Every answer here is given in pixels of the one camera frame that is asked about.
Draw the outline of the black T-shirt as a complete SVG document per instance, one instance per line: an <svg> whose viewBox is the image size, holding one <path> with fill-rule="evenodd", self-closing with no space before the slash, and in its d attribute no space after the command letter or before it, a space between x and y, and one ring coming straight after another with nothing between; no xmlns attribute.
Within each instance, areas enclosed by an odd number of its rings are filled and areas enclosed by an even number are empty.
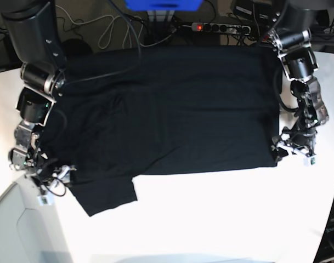
<svg viewBox="0 0 334 263"><path fill-rule="evenodd" d="M67 87L41 149L76 167L70 191L90 216L136 201L138 175L274 167L278 67L268 48L145 49L125 74Z"/></svg>

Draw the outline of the grey plastic panel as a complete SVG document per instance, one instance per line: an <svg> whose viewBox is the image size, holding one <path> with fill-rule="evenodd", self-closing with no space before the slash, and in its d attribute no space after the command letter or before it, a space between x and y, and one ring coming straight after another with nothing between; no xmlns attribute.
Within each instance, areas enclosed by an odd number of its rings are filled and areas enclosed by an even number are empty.
<svg viewBox="0 0 334 263"><path fill-rule="evenodd" d="M55 207L11 184L0 196L0 262L72 261Z"/></svg>

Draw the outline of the grey power strip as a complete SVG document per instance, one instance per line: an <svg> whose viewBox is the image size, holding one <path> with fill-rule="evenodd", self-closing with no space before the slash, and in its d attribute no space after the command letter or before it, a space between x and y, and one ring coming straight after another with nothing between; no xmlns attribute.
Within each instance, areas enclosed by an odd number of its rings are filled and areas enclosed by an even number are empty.
<svg viewBox="0 0 334 263"><path fill-rule="evenodd" d="M247 25L201 23L193 22L191 29L194 32L217 33L223 35L249 36L251 28Z"/></svg>

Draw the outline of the blue box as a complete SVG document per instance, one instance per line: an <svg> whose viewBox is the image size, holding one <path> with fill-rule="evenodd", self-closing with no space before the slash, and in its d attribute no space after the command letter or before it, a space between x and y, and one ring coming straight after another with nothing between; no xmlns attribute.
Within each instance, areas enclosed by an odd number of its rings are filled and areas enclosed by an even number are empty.
<svg viewBox="0 0 334 263"><path fill-rule="evenodd" d="M197 11L203 0L126 0L126 7L133 11L176 10Z"/></svg>

